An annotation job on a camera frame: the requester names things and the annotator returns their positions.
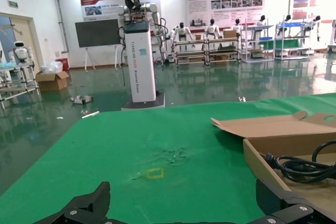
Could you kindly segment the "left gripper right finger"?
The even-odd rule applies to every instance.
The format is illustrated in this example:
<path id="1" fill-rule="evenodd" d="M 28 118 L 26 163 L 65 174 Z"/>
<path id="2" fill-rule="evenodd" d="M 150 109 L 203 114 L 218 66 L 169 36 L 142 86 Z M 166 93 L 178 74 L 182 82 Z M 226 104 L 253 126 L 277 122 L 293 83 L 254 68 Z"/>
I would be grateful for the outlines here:
<path id="1" fill-rule="evenodd" d="M 273 219 L 275 223 L 335 223 L 335 214 L 262 179 L 256 180 L 256 202 L 267 216 L 266 222 Z"/>

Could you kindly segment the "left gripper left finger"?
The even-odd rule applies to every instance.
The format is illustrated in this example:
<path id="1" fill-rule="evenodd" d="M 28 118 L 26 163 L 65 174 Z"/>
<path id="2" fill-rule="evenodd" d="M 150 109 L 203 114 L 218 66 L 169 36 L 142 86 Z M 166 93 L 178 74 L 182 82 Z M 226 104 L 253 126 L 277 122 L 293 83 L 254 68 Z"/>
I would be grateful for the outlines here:
<path id="1" fill-rule="evenodd" d="M 110 183 L 101 182 L 91 193 L 74 197 L 60 211 L 37 223 L 107 223 L 110 207 Z"/>

